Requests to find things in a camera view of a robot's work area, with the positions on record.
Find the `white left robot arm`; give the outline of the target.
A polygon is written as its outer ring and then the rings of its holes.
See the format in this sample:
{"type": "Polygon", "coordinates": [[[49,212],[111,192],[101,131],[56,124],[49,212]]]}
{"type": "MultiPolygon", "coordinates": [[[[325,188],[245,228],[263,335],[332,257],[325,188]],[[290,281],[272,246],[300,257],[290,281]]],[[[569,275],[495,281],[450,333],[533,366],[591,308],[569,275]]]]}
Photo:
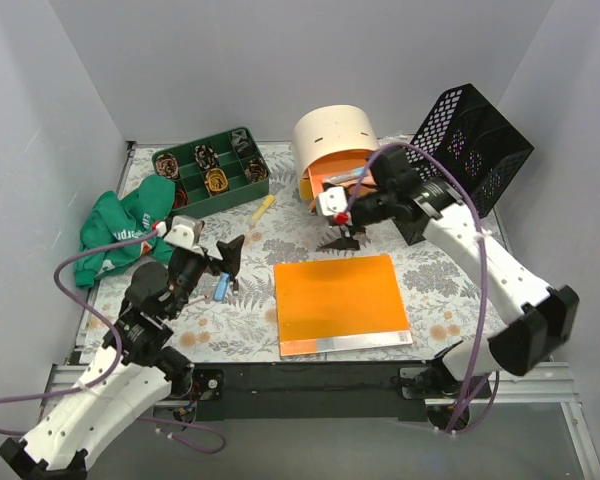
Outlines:
{"type": "Polygon", "coordinates": [[[176,241],[168,265],[136,269],[118,319],[69,395],[33,429],[11,434],[0,457],[21,479],[84,479],[103,450],[156,402],[194,389],[194,366],[168,341],[204,274],[236,277],[244,238],[219,241],[213,257],[176,241]]]}

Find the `orange drawer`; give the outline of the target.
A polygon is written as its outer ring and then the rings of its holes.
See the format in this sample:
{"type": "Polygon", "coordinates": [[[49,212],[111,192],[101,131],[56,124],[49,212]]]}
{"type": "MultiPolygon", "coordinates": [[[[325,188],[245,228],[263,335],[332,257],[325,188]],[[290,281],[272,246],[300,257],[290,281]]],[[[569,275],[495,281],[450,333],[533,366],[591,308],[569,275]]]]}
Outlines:
{"type": "MultiPolygon", "coordinates": [[[[307,204],[308,210],[316,212],[315,202],[318,194],[326,190],[322,180],[352,169],[363,168],[372,150],[367,148],[313,149],[311,152],[294,154],[298,190],[301,200],[307,204]]],[[[355,182],[337,184],[350,187],[355,182]]]]}

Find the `yellow highlighter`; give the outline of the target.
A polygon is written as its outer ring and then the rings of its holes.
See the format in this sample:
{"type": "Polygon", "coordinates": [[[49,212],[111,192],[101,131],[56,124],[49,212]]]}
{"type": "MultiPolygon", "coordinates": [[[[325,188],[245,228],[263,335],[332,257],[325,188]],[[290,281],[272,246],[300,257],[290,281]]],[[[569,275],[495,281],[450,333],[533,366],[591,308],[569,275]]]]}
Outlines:
{"type": "Polygon", "coordinates": [[[253,213],[251,218],[249,219],[249,225],[254,226],[258,223],[258,221],[262,218],[262,216],[267,212],[267,210],[273,205],[275,202],[274,195],[268,195],[265,197],[261,205],[257,208],[257,210],[253,213]]]}

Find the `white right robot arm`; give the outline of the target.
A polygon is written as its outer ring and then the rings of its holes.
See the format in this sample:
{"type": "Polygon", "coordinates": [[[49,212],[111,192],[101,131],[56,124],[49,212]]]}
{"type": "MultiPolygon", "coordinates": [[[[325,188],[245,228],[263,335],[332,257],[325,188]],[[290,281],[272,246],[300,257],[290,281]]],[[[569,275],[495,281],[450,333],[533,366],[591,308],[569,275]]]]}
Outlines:
{"type": "Polygon", "coordinates": [[[410,164],[407,144],[373,152],[363,167],[375,187],[362,194],[328,183],[315,198],[318,215],[340,231],[331,242],[354,250],[367,226],[393,220],[413,228],[479,284],[481,306],[492,304],[505,328],[490,338],[477,334],[438,353],[427,368],[401,385],[421,394],[465,395],[469,378],[505,371],[522,377],[570,338],[579,297],[569,286],[554,288],[521,265],[482,227],[476,207],[451,176],[424,180],[410,164]]]}

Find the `blue highlighter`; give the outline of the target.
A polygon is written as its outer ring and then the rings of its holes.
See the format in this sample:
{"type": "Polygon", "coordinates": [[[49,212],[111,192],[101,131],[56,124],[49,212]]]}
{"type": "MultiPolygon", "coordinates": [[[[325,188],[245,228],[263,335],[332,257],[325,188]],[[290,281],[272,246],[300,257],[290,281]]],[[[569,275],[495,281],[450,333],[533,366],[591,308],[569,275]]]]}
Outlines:
{"type": "Polygon", "coordinates": [[[338,173],[325,177],[322,182],[328,184],[343,184],[347,182],[357,182],[359,177],[363,174],[363,168],[352,169],[346,172],[338,173]]]}

